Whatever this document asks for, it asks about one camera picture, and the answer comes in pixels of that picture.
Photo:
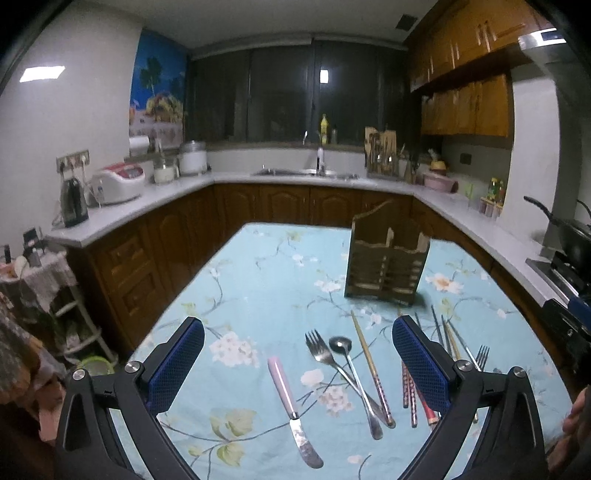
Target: ceiling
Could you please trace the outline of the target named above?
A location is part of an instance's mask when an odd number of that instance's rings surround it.
[[[325,33],[402,42],[402,14],[421,19],[436,0],[95,0],[130,12],[188,48],[260,34]]]

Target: window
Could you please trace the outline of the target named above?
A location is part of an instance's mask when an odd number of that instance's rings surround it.
[[[397,130],[407,101],[406,52],[313,41],[191,62],[188,140],[317,142],[322,114],[338,142],[363,145],[365,127]]]

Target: power outlet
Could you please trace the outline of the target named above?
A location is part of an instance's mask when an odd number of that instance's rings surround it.
[[[470,155],[469,153],[460,153],[460,163],[462,165],[471,165],[472,155]]]
[[[90,165],[90,154],[88,150],[80,150],[79,152],[75,153],[68,153],[63,157],[59,157],[56,159],[56,166],[57,172],[61,171],[61,166],[64,165],[64,171],[72,170],[74,168],[79,168],[84,164],[86,167]]]

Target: screw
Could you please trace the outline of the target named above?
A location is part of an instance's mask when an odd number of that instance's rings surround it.
[[[82,370],[81,368],[79,368],[78,370],[76,370],[73,374],[72,374],[72,378],[74,380],[82,380],[84,378],[84,376],[86,375],[86,372],[84,372],[84,370]]]
[[[462,372],[469,372],[473,367],[473,365],[468,360],[458,360],[456,365],[460,370],[462,370]]]
[[[129,374],[134,374],[139,370],[140,366],[141,364],[136,360],[132,362],[127,362],[125,364],[125,371]]]
[[[517,378],[525,378],[526,376],[525,370],[523,370],[521,367],[515,367],[513,369],[513,373]]]

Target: yellow bottle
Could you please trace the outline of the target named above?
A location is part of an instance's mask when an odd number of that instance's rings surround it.
[[[323,145],[329,142],[329,121],[326,118],[326,113],[322,114],[322,120],[320,121],[320,138]]]

